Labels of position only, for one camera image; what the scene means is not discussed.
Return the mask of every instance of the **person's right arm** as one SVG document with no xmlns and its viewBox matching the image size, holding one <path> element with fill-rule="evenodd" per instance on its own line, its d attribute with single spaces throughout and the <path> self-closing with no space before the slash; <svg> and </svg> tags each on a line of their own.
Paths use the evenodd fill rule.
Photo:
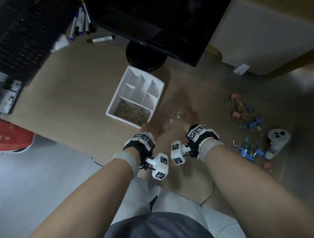
<svg viewBox="0 0 314 238">
<path fill-rule="evenodd" d="M 199 124 L 189 114 L 186 131 Z M 213 146 L 204 161 L 247 237 L 314 237 L 313 212 L 268 173 L 224 145 Z"/>
</svg>

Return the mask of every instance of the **monitor screen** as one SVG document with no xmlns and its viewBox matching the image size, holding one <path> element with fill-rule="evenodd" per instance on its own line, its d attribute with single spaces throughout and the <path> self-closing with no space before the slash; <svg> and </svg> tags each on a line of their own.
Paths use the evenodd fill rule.
<svg viewBox="0 0 314 238">
<path fill-rule="evenodd" d="M 231 0 L 85 0 L 96 26 L 196 66 Z"/>
</svg>

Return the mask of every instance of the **person's leg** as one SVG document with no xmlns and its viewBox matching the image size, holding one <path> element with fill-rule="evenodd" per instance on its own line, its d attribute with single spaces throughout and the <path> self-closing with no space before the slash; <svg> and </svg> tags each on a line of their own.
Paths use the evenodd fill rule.
<svg viewBox="0 0 314 238">
<path fill-rule="evenodd" d="M 154 212 L 173 212 L 186 215 L 208 229 L 198 203 L 161 187 L 158 188 L 158 198 L 152 208 L 152 213 Z"/>
<path fill-rule="evenodd" d="M 138 215 L 149 214 L 148 182 L 141 178 L 134 178 L 125 194 L 118 212 L 111 224 L 135 217 Z"/>
</svg>

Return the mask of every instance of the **wooden desk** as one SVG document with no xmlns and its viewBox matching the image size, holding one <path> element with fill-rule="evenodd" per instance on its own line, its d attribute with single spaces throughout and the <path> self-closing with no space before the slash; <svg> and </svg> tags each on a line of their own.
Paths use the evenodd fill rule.
<svg viewBox="0 0 314 238">
<path fill-rule="evenodd" d="M 115 46 L 114 42 L 87 44 L 86 38 L 80 37 L 71 46 L 53 53 L 22 92 L 12 115 L 1 115 L 1 118 L 83 151 L 104 165 L 113 154 L 121 151 L 138 129 L 106 116 L 108 105 L 128 66 L 124 49 Z M 203 70 L 202 77 L 195 76 L 198 69 L 173 59 L 168 59 L 161 69 L 153 72 L 165 82 L 160 107 L 176 111 L 192 106 L 199 112 L 201 122 L 214 128 L 230 147 L 234 139 L 243 138 L 246 133 L 251 135 L 251 132 L 230 125 L 230 107 L 224 105 L 223 99 L 231 91 L 208 80 L 209 73 L 213 78 L 220 76 L 217 64 L 211 66 L 209 54 L 206 54 L 198 66 Z M 224 70 L 227 71 L 221 77 L 232 75 L 229 68 Z M 251 103 L 265 112 L 265 120 L 279 121 L 283 129 L 293 130 L 295 116 L 287 116 L 262 101 L 251 100 Z M 185 141 L 184 132 L 178 123 L 174 123 L 170 131 L 158 139 L 154 153 L 163 152 L 170 157 L 171 143 L 178 139 Z M 278 158 L 274 174 L 280 175 L 280 164 L 284 163 L 286 155 L 287 151 L 281 153 L 284 159 Z M 150 171 L 141 171 L 139 176 L 153 180 Z M 199 203 L 213 190 L 208 170 L 201 161 L 194 159 L 187 159 L 182 166 L 171 162 L 168 177 L 162 182 L 154 182 Z M 231 214 L 219 193 L 209 199 L 207 205 Z"/>
</svg>

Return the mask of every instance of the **person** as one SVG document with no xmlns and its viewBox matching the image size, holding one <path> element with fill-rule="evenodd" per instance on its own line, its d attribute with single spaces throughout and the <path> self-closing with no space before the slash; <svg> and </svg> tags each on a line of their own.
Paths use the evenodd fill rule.
<svg viewBox="0 0 314 238">
<path fill-rule="evenodd" d="M 186 132 L 200 124 L 197 113 L 191 110 L 185 111 L 181 122 Z M 157 129 L 149 123 L 140 132 L 158 137 Z M 314 237 L 314 215 L 310 209 L 265 171 L 217 142 L 215 136 L 206 140 L 213 146 L 200 146 L 201 159 L 247 237 Z M 132 155 L 139 167 L 138 149 L 128 147 L 123 153 Z M 31 237 L 212 237 L 202 224 L 201 215 L 193 215 L 199 204 L 195 206 L 186 198 L 188 205 L 178 213 L 171 212 L 171 206 L 166 208 L 168 202 L 162 200 L 157 210 L 153 206 L 152 213 L 149 207 L 138 206 L 144 191 L 133 186 L 140 180 L 133 179 L 134 168 L 128 159 L 114 157 L 70 194 Z M 129 202 L 126 198 L 131 189 L 139 197 Z M 138 211 L 134 217 L 127 217 L 128 209 L 135 207 Z"/>
</svg>

